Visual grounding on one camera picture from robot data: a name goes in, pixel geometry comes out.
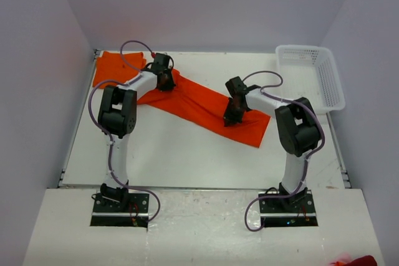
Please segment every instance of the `white table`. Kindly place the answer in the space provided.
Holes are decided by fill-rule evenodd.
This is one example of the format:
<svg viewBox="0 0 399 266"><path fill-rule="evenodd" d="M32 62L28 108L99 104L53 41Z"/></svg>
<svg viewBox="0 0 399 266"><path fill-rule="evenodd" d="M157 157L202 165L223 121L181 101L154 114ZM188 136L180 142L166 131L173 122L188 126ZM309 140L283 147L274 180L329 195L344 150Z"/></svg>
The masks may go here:
<svg viewBox="0 0 399 266"><path fill-rule="evenodd" d="M157 191L161 212L148 232L90 227L94 189L49 189L24 266L326 266L347 252L383 258L361 190L314 188L318 227L246 230L256 191ZM155 210L150 199L150 214ZM259 206L249 214L259 225Z"/></svg>
<svg viewBox="0 0 399 266"><path fill-rule="evenodd" d="M274 54L169 52L182 76L227 95L225 82L257 70L275 70ZM275 82L256 75L248 84ZM94 96L97 115L102 91ZM325 115L319 116L326 135L314 155L307 177L313 188L344 188L340 160ZM271 120L259 149L231 141L194 123L147 105L140 105L129 141L130 184L166 188L264 189L277 186L284 174L286 152ZM65 186L99 186L106 170L104 135L84 108L62 182Z"/></svg>

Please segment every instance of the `white plastic basket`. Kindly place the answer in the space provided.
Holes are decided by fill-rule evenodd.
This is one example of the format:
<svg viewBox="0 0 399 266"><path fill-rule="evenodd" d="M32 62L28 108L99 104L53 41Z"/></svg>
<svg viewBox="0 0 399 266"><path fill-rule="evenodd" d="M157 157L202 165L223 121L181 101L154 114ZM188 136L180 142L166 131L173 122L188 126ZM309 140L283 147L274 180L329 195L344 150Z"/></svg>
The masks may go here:
<svg viewBox="0 0 399 266"><path fill-rule="evenodd" d="M337 66L329 49L280 45L276 48L276 55L277 71L284 79L282 97L306 97L317 114L345 107Z"/></svg>

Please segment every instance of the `orange towel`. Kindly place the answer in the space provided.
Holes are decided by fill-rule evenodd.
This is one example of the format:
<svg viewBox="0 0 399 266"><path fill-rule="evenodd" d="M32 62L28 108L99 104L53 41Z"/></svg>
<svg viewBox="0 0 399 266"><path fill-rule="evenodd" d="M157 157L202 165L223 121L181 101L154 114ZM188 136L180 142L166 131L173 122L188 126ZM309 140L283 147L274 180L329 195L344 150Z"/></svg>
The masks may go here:
<svg viewBox="0 0 399 266"><path fill-rule="evenodd" d="M142 56L141 60L144 62L140 61L139 54L126 54L125 57L136 67L142 68L145 65ZM125 82L137 75L136 70L124 65L119 54L109 52L104 52L103 56L97 59L97 69L102 71L96 72L94 85L110 78ZM152 90L142 96L138 104L149 104L231 140L260 147L269 124L268 115L253 110L244 115L241 124L225 127L223 113L227 107L228 97L184 78L177 70L173 70L173 80L176 84L173 91Z"/></svg>

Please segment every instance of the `wall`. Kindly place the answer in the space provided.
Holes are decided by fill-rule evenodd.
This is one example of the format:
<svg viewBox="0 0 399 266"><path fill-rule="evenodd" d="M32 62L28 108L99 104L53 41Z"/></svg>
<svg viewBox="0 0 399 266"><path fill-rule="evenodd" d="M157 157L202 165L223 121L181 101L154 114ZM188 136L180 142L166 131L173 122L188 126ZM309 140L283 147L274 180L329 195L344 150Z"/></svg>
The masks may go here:
<svg viewBox="0 0 399 266"><path fill-rule="evenodd" d="M333 114L344 161L387 265L399 261L398 20L398 0L346 0L322 43L337 60L347 102Z"/></svg>
<svg viewBox="0 0 399 266"><path fill-rule="evenodd" d="M93 47L274 52L319 45L344 0L69 0Z"/></svg>
<svg viewBox="0 0 399 266"><path fill-rule="evenodd" d="M21 265L92 59L67 0L0 0L0 260Z"/></svg>

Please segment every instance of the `folded orange cloth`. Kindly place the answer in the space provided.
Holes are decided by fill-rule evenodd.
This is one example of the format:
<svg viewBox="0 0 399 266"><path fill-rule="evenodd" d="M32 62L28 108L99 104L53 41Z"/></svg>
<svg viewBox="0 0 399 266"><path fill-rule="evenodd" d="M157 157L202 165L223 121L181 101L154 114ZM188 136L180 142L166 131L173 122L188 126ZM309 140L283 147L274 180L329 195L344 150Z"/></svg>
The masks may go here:
<svg viewBox="0 0 399 266"><path fill-rule="evenodd" d="M108 52L104 52L104 54L97 59L97 67L101 65L101 68L107 71L98 77L96 74L97 83L109 79L109 77L104 77L104 74L111 75L110 73L115 67L120 68L124 65L119 54ZM125 58L131 64L138 67L139 61L136 61L136 64L134 64L134 60L137 60L137 57L127 54ZM122 69L128 70L129 77L124 72L122 72L123 76L119 72L112 74L110 77L125 82L137 75L137 71L129 68L127 65ZM223 114L228 104L228 97L184 78L177 70L173 70L172 74L176 84L176 87L172 91L161 92L159 90L152 90L142 96L138 104L149 104L180 116L185 120L192 121L231 140L260 147L264 132L269 124L270 117L268 115L252 110L245 113L241 124L225 127Z"/></svg>

